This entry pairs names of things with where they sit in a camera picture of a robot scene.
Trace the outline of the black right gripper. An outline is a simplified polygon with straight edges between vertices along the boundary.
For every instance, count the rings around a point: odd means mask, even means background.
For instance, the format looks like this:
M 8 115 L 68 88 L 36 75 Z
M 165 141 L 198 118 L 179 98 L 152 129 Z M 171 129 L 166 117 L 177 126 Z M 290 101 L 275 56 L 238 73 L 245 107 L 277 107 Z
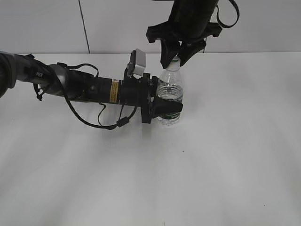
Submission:
M 149 26 L 146 37 L 150 43 L 160 40 L 160 63 L 166 69 L 173 58 L 177 56 L 184 66 L 189 59 L 206 47 L 204 40 L 208 36 L 218 37 L 222 27 L 218 23 L 208 20 L 180 20 L 166 21 L 158 25 Z

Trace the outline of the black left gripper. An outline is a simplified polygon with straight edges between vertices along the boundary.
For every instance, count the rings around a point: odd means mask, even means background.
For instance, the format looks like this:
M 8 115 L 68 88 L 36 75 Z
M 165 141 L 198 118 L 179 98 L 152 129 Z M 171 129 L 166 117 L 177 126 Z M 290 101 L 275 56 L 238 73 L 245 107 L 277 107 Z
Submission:
M 183 109 L 181 102 L 155 98 L 157 87 L 162 80 L 157 76 L 144 73 L 142 77 L 124 75 L 119 89 L 119 104 L 141 109 L 142 123 L 150 124 L 153 117 L 165 114 L 180 113 Z

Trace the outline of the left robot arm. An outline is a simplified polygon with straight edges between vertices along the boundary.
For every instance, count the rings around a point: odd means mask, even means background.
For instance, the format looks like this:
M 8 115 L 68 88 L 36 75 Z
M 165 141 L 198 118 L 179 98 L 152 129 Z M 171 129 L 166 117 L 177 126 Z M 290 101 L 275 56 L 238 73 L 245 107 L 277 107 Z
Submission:
M 32 54 L 20 55 L 7 52 L 0 54 L 0 94 L 14 88 L 16 81 L 33 84 L 36 98 L 42 100 L 44 94 L 64 97 L 72 113 L 84 124 L 100 129 L 113 130 L 129 123 L 138 108 L 141 109 L 143 123 L 164 114 L 180 113 L 183 104 L 167 100 L 156 94 L 158 77 L 145 73 L 146 54 L 135 49 L 122 80 L 100 77 L 80 71 L 81 67 L 94 65 L 89 63 L 70 66 L 65 63 L 46 65 Z M 79 116 L 72 102 L 99 103 L 133 106 L 132 113 L 120 117 L 113 125 L 95 125 Z

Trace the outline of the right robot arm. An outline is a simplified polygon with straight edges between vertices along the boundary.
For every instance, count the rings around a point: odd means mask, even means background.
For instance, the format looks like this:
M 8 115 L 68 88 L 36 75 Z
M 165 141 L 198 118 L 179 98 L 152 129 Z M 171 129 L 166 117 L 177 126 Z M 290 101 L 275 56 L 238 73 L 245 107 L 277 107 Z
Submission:
M 222 27 L 209 21 L 217 3 L 216 0 L 175 0 L 168 20 L 148 27 L 148 42 L 161 43 L 160 63 L 164 69 L 175 56 L 183 66 L 206 47 L 207 37 L 220 35 Z

